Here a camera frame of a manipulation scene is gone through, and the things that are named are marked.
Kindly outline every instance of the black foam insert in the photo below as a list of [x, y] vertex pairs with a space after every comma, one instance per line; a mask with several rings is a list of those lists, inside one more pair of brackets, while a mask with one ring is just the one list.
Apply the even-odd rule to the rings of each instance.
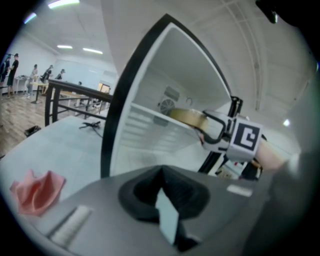
[[118, 198], [133, 218], [159, 223], [155, 206], [161, 188], [178, 211], [180, 220], [198, 216], [210, 199], [204, 185], [165, 165], [152, 167], [127, 181], [120, 188]]

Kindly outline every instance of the ceiling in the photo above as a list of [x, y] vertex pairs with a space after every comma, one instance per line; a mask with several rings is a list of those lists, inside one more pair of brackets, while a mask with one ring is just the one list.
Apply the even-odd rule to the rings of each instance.
[[281, 18], [271, 24], [255, 0], [102, 0], [101, 6], [119, 74], [166, 13], [208, 48], [244, 108], [283, 120], [316, 72], [299, 30]]
[[[36, 17], [25, 24], [21, 32], [56, 55], [70, 54], [113, 63], [100, 0], [80, 0], [54, 9], [48, 7], [54, 0], [45, 1], [34, 12]], [[57, 45], [73, 49], [57, 48]], [[102, 51], [96, 54], [89, 48]]]

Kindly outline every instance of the black cable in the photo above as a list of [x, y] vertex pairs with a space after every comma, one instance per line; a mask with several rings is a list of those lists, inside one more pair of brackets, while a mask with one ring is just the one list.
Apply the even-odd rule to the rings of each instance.
[[100, 121], [98, 122], [92, 122], [92, 123], [89, 123], [89, 122], [83, 122], [84, 126], [81, 126], [79, 127], [79, 129], [82, 129], [82, 128], [86, 128], [86, 127], [92, 127], [92, 129], [95, 131], [96, 134], [99, 135], [100, 138], [103, 138], [99, 132], [97, 132], [96, 128], [100, 128]]

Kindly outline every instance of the person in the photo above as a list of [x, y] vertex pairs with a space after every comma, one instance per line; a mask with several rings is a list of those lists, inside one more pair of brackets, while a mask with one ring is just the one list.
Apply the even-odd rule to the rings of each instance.
[[30, 78], [29, 78], [28, 84], [26, 86], [28, 88], [28, 93], [27, 93], [26, 99], [29, 99], [30, 96], [32, 96], [33, 85], [31, 83], [34, 81], [36, 74], [38, 74], [38, 65], [37, 64], [35, 64], [33, 66], [33, 70], [31, 71]]
[[1, 64], [1, 67], [0, 67], [0, 87], [2, 87], [4, 85], [4, 81], [6, 79], [8, 72], [9, 72], [10, 59], [11, 59], [11, 56], [8, 55], [5, 59], [5, 62], [3, 62]]
[[265, 170], [277, 170], [286, 162], [264, 138], [260, 140], [255, 158]]
[[[50, 65], [50, 67], [44, 72], [44, 74], [40, 77], [40, 81], [45, 84], [46, 81], [49, 79], [49, 77], [52, 77], [52, 69], [54, 68], [53, 65]], [[46, 87], [43, 86], [42, 87], [42, 94], [44, 94], [44, 92], [46, 92]]]
[[66, 73], [65, 72], [65, 70], [64, 69], [61, 69], [61, 72], [56, 76], [56, 78], [55, 79], [57, 79], [57, 80], [61, 80], [62, 79], [62, 74], [63, 73]]
[[13, 85], [14, 85], [14, 78], [15, 78], [15, 74], [17, 71], [17, 68], [19, 66], [19, 54], [16, 53], [14, 55], [14, 62], [12, 63], [12, 67], [10, 68], [10, 73], [9, 73], [9, 77], [8, 77], [8, 82], [7, 82], [7, 86], [8, 86], [8, 98], [10, 98], [10, 93], [12, 93], [12, 96], [14, 97], [14, 89], [13, 89]]

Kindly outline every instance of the fan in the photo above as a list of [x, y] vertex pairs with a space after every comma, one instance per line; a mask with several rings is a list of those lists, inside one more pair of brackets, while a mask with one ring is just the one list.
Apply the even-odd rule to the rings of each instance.
[[164, 101], [161, 102], [160, 104], [160, 112], [161, 114], [164, 114], [166, 116], [169, 115], [170, 110], [175, 108], [175, 103], [173, 102], [173, 100], [167, 98]]

